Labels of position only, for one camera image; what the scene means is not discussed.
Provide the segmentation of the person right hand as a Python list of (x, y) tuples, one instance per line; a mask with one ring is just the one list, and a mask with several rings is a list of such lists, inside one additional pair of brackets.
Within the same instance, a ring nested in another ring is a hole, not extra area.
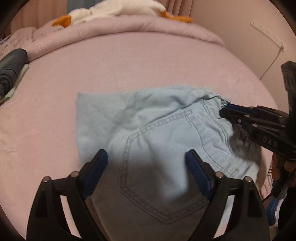
[(271, 165), (272, 178), (276, 181), (279, 180), (283, 169), (285, 169), (288, 172), (295, 172), (295, 162), (285, 161), (284, 164), (281, 164), (277, 154), (273, 153)]

